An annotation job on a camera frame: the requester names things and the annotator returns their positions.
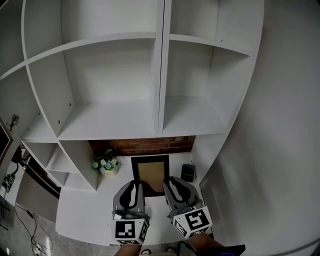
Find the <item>spare grey gripper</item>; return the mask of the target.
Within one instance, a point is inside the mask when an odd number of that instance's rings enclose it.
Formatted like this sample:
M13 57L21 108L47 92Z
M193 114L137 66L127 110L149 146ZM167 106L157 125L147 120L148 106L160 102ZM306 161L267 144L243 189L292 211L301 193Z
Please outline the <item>spare grey gripper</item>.
M15 176L14 176L14 175L7 174L7 175L4 177L4 179L3 179L3 181L2 181L2 186L4 187L6 193L9 193L9 192L10 192L11 187L13 186L14 181L15 181Z

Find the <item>grey side cabinet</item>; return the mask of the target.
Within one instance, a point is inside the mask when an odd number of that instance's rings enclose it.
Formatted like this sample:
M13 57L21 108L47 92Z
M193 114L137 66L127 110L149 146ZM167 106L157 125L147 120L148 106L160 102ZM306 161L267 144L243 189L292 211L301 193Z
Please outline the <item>grey side cabinet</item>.
M24 173L16 202L53 223L56 222L59 199L45 190L29 174Z

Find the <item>grey vented device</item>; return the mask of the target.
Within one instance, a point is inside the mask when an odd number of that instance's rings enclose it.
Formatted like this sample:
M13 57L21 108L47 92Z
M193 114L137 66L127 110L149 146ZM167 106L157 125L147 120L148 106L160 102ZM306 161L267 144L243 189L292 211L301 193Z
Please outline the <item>grey vented device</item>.
M0 228L9 230L10 206L6 200L0 196Z

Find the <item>person's right forearm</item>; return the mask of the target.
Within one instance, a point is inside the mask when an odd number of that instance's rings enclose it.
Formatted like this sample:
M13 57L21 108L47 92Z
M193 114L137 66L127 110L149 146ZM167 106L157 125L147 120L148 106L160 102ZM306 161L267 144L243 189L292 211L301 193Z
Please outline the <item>person's right forearm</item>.
M194 249L196 253L206 252L210 248L221 246L206 233L191 237L186 242Z

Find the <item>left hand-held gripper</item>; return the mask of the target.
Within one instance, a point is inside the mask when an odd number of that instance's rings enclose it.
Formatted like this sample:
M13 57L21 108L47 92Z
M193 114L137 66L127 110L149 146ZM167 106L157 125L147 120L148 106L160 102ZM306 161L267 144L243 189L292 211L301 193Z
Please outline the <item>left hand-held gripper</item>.
M135 211L124 211L130 207L135 181L123 185L113 197L112 238L121 245L142 245L150 226L150 216L145 210L143 185L136 186Z

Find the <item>black device with blue screen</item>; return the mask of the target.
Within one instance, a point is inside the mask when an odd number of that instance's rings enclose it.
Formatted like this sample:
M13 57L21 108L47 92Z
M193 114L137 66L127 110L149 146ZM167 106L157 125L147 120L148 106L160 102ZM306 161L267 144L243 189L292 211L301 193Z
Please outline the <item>black device with blue screen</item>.
M246 250L244 244L234 246L218 247L216 249L216 256L240 256Z

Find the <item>white shelving unit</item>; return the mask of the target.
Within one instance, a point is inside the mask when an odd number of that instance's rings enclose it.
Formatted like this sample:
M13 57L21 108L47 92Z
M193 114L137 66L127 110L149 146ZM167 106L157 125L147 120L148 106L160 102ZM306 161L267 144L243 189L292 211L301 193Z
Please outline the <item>white shelving unit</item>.
M265 0L0 0L0 117L61 187L95 191L90 142L194 136L204 177L246 95Z

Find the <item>grey pen holder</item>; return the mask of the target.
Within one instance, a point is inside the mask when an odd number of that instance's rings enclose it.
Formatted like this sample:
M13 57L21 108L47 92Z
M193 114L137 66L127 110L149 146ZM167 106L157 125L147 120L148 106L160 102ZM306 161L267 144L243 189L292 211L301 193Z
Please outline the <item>grey pen holder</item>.
M188 183L193 183L196 179L196 166L193 164L184 163L181 167L180 178Z

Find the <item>person's left forearm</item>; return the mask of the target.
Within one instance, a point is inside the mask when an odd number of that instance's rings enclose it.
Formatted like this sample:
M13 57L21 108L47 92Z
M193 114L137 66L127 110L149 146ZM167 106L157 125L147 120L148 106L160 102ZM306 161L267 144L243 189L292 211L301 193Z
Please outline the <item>person's left forearm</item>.
M139 256L141 249L141 244L122 245L114 256Z

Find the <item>potted artificial flowers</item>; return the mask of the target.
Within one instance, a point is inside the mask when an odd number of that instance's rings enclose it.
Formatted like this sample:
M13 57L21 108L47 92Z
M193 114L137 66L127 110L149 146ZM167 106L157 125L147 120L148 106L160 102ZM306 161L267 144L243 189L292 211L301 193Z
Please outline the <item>potted artificial flowers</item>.
M121 163L114 156L112 149L107 149L101 157L91 160L92 168L105 176L115 176L118 174Z

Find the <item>white desk with drawers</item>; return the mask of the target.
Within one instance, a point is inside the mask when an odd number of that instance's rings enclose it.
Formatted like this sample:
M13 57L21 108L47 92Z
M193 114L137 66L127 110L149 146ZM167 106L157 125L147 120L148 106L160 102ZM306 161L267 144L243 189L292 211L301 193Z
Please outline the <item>white desk with drawers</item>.
M60 192L55 230L59 235L101 246L116 245L112 237L113 198L134 179L131 158L120 157L117 175L100 176L97 190L63 188ZM178 242L183 236L168 218L170 208L164 196L147 197L145 211L150 216L144 245Z

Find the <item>metal cabinet door hinge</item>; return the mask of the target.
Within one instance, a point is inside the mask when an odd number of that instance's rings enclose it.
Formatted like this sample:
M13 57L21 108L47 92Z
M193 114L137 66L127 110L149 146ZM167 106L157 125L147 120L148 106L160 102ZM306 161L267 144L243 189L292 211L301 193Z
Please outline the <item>metal cabinet door hinge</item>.
M13 127L19 124L19 120L20 120L19 115L13 114L11 117L11 121L5 124L6 128L10 133L13 133Z

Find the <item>black picture frame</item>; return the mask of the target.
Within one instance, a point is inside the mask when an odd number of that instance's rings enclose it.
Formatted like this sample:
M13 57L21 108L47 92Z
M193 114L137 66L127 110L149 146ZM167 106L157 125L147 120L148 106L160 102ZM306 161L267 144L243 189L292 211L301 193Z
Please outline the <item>black picture frame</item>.
M135 156L131 158L134 181L141 184L145 197L165 195L163 182L170 176L170 158L168 154Z

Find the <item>black clamp stand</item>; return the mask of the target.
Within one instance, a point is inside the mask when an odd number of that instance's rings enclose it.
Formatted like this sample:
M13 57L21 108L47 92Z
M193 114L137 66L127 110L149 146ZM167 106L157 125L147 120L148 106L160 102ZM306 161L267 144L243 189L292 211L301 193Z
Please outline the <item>black clamp stand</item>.
M30 154L27 155L27 157L23 158L23 154L22 154L22 149L20 147L18 147L11 159L11 161L13 163L16 164L16 169L15 171L11 174L12 177L16 176L16 173L19 170L19 166L22 167L22 169L25 171L27 168L27 164L26 162L31 158L32 156Z

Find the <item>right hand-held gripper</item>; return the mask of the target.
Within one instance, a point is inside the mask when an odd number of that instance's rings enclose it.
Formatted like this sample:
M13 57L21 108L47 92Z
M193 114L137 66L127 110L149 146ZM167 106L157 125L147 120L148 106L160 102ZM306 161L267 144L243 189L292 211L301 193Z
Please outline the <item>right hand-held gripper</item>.
M203 234L212 226L208 207L204 206L197 189L191 183L170 176L163 181L162 187L170 208L167 217L184 238Z

